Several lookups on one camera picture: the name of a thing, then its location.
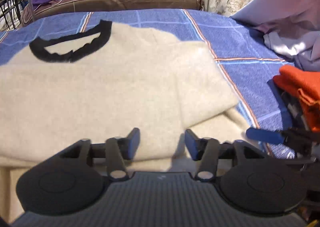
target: black circular cover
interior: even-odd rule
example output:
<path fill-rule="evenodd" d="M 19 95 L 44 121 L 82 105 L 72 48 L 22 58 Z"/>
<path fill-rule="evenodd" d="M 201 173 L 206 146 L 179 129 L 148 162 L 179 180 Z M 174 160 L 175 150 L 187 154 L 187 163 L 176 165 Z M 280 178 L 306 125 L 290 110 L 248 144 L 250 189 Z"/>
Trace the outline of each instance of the black circular cover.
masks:
<path fill-rule="evenodd" d="M 299 173 L 281 161 L 248 160 L 221 177 L 220 188 L 236 206 L 257 214 L 283 214 L 306 197 L 307 187 Z"/>
<path fill-rule="evenodd" d="M 25 211 L 61 215 L 92 204 L 102 193 L 103 178 L 77 159 L 44 162 L 23 174 L 17 195 Z"/>

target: orange garment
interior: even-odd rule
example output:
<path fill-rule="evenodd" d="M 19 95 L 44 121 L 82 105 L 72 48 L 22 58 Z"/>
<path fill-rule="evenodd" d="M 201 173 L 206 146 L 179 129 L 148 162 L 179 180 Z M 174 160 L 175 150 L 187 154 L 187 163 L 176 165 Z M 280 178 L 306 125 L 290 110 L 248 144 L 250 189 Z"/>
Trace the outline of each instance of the orange garment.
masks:
<path fill-rule="evenodd" d="M 279 69 L 274 83 L 299 99 L 310 130 L 320 132 L 320 72 L 305 72 L 291 65 Z"/>

